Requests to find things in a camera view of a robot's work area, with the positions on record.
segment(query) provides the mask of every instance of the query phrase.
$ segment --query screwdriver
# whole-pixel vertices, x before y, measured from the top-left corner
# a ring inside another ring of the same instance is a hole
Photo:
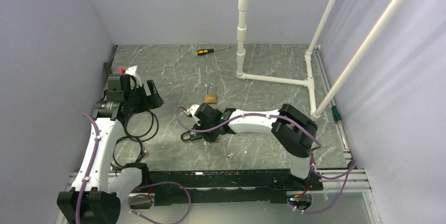
[[[214,48],[212,48],[212,49],[199,49],[199,50],[197,50],[197,56],[206,55],[206,54],[209,54],[209,53],[212,53],[212,52],[216,52],[216,51],[221,50],[221,49],[229,49],[230,47],[231,46],[228,46],[228,47],[225,47],[225,48],[220,48],[220,49],[214,49]]]

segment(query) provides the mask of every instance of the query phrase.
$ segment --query lavender wall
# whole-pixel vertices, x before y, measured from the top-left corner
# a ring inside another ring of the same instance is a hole
[[[330,83],[389,0],[344,0],[322,41]],[[335,96],[383,223],[444,223],[446,0],[406,0]]]
[[[238,0],[91,0],[115,44],[236,43]],[[328,0],[250,0],[247,43],[310,43]]]
[[[89,0],[0,0],[0,216],[54,223],[112,43]]]

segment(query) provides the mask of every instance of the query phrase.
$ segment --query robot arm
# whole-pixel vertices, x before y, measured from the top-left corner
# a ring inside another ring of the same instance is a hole
[[[292,105],[284,104],[280,109],[263,112],[248,112],[235,108],[227,108],[221,112],[203,103],[192,105],[185,113],[195,120],[195,125],[192,130],[181,135],[183,141],[204,138],[208,142],[215,142],[219,135],[243,132],[272,134],[292,155],[291,174],[302,180],[308,178],[313,141],[299,128],[277,117],[282,116],[293,120],[313,136],[316,135],[317,125]],[[259,116],[244,116],[252,113],[259,114]],[[214,128],[226,121],[229,123],[212,131],[194,132],[194,130]]]
[[[76,222],[76,211],[80,213],[82,223],[116,223],[121,203],[130,192],[141,184],[149,184],[146,164],[126,164],[119,176],[108,182],[116,141],[125,134],[125,120],[132,114],[158,108],[164,103],[153,80],[148,80],[147,86],[143,85],[136,69],[134,66],[127,74],[109,75],[107,100],[99,100],[92,108],[95,125],[92,125],[81,168],[70,191],[60,192],[57,198],[57,205],[70,224]],[[99,136],[94,126],[98,127]],[[92,168],[86,174],[92,157]],[[82,199],[77,209],[79,194]]]

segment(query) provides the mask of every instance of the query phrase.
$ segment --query gray marble surface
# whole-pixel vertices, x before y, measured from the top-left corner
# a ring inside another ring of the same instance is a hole
[[[235,77],[236,45],[206,56],[196,56],[200,48],[219,48],[227,45],[120,45],[112,65],[138,65],[143,81],[153,79],[165,101],[153,110],[159,119],[159,133],[146,142],[148,155],[142,160],[151,170],[227,170],[290,168],[291,160],[273,135],[242,133],[219,136],[218,142],[204,140],[184,143],[180,134],[186,131],[176,121],[175,109],[201,104],[206,84],[217,87],[218,104],[224,110],[234,107],[245,111],[278,109],[289,103],[309,116],[308,90],[302,86],[241,80]],[[306,64],[303,58],[307,45],[248,44],[244,71],[273,77],[305,79]],[[317,103],[325,95],[317,60],[312,61]],[[193,126],[194,121],[183,113],[180,119]],[[150,125],[150,115],[134,115],[129,130],[142,134]],[[320,168],[345,167],[342,144],[338,137],[331,111],[327,108],[317,121],[317,138],[322,149],[315,152]],[[116,146],[117,160],[132,162],[138,155],[138,144],[125,141]]]

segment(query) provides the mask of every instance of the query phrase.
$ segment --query padlock shackle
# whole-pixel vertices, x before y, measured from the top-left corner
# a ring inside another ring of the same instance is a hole
[[[217,94],[217,88],[215,87],[214,84],[207,84],[207,86],[206,86],[206,94],[209,94],[209,86],[213,86],[214,87],[214,94]]]

